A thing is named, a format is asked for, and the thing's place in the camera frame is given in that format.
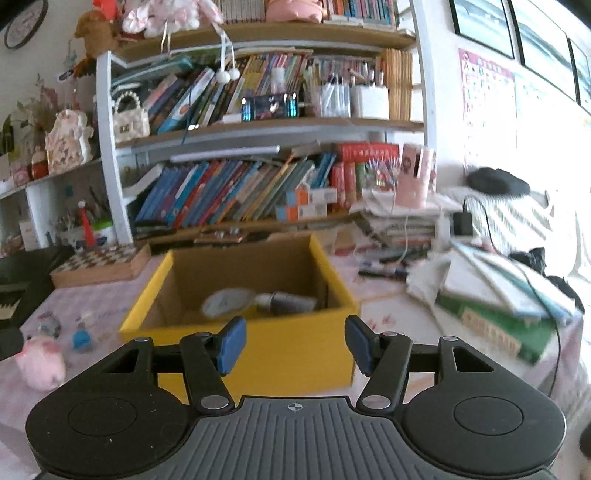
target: metal screw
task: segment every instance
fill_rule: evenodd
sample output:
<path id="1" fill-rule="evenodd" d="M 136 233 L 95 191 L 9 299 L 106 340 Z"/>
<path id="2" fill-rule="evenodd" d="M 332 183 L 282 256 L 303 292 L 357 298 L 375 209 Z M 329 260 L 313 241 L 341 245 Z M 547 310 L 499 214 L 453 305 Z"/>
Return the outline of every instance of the metal screw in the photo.
<path id="1" fill-rule="evenodd" d="M 371 408 L 372 410 L 383 410 L 391 405 L 389 398 L 383 395 L 369 395 L 362 400 L 365 407 Z"/>
<path id="2" fill-rule="evenodd" d="M 226 408 L 230 401 L 221 395 L 208 395 L 201 399 L 201 406 L 208 410 L 221 410 Z"/>

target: brown plush toy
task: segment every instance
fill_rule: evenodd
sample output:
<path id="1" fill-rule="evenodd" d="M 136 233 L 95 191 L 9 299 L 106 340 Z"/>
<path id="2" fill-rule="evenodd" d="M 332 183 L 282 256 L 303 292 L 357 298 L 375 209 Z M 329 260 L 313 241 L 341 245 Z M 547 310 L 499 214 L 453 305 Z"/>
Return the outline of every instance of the brown plush toy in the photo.
<path id="1" fill-rule="evenodd" d="M 103 12 L 92 10 L 78 19 L 75 38 L 84 38 L 86 56 L 96 59 L 109 50 L 116 50 L 119 41 L 115 26 L 109 22 Z"/>

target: wooden shelf board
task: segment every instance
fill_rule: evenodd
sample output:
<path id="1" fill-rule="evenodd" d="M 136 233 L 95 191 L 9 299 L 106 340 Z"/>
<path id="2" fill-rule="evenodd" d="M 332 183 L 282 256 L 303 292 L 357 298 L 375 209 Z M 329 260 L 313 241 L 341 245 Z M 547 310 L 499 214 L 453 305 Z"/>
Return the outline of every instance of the wooden shelf board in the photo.
<path id="1" fill-rule="evenodd" d="M 276 133 L 278 130 L 297 130 L 318 128 L 362 128 L 365 131 L 399 131 L 418 132 L 424 129 L 422 122 L 407 122 L 398 120 L 376 120 L 371 118 L 291 118 L 280 120 L 258 120 L 253 122 L 242 122 L 239 124 L 216 124 L 209 127 L 198 128 L 187 133 L 187 142 L 215 140 L 215 137 L 234 137 L 247 135 L 267 135 L 270 130 Z M 117 144 L 117 150 L 131 149 L 138 151 L 150 151 L 157 148 L 166 148 L 169 142 L 175 146 L 180 145 L 185 135 L 184 131 L 169 132 L 161 135 L 138 138 Z"/>
<path id="2" fill-rule="evenodd" d="M 249 41 L 293 40 L 302 42 L 332 42 L 357 44 L 367 47 L 396 48 L 403 50 L 413 46 L 416 39 L 406 33 L 372 30 L 349 25 L 310 24 L 301 22 L 259 22 L 226 24 L 224 30 L 234 43 Z M 199 28 L 172 35 L 171 49 L 179 50 L 197 46 L 218 45 L 220 39 L 212 27 Z M 139 61 L 161 54 L 161 38 L 148 38 L 130 42 L 115 50 L 115 56 L 125 62 Z"/>
<path id="3" fill-rule="evenodd" d="M 179 229 L 176 233 L 171 235 L 155 236 L 152 238 L 144 238 L 138 240 L 140 245 L 149 243 L 150 245 L 161 245 L 173 242 L 182 242 L 196 238 L 200 233 L 208 231 L 230 230 L 232 228 L 239 228 L 243 231 L 250 232 L 274 232 L 287 229 L 293 226 L 313 225 L 327 222 L 346 222 L 352 220 L 357 214 L 350 214 L 348 212 L 331 213 L 325 218 L 315 218 L 307 220 L 296 220 L 294 222 L 279 222 L 275 219 L 257 220 L 255 222 L 222 222 L 215 225 L 207 225 L 203 227 L 189 227 Z"/>
<path id="4" fill-rule="evenodd" d="M 38 183 L 42 183 L 47 180 L 58 178 L 58 177 L 61 177 L 62 175 L 67 175 L 72 171 L 79 170 L 80 168 L 88 167 L 90 165 L 97 165 L 99 163 L 100 163 L 100 158 L 96 158 L 94 160 L 90 160 L 89 162 L 86 162 L 86 163 L 80 165 L 79 167 L 73 168 L 73 169 L 65 171 L 63 173 L 58 173 L 55 175 L 48 175 L 48 176 L 43 177 L 42 179 L 38 179 L 38 180 L 31 180 L 31 181 L 25 183 L 24 185 L 20 185 L 20 187 L 13 188 L 12 190 L 9 190 L 8 192 L 4 192 L 3 194 L 0 194 L 0 200 L 10 197 L 10 195 L 14 195 L 15 193 L 18 193 L 18 192 L 26 189 L 27 187 L 31 187 L 33 185 L 36 185 Z"/>

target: gray ribbed plate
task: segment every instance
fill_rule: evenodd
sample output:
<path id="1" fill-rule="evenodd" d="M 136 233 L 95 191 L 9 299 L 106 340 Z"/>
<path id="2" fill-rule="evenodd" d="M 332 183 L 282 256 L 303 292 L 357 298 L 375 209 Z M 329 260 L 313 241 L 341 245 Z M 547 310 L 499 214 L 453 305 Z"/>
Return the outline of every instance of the gray ribbed plate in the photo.
<path id="1" fill-rule="evenodd" d="M 393 424 L 344 398 L 246 398 L 201 420 L 171 458 L 128 480 L 459 480 L 425 462 Z M 554 478 L 547 471 L 523 480 Z M 64 480 L 42 475 L 39 480 Z"/>

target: white pen holder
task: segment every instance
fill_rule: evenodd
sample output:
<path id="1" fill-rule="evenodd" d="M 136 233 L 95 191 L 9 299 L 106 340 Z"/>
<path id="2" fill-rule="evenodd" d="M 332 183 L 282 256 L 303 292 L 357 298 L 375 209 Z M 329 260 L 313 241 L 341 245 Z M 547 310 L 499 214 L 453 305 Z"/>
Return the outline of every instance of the white pen holder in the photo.
<path id="1" fill-rule="evenodd" d="M 351 87 L 351 116 L 390 120 L 388 88 L 370 85 Z"/>
<path id="2" fill-rule="evenodd" d="M 314 116 L 351 117 L 349 85 L 324 85 L 311 89 Z"/>

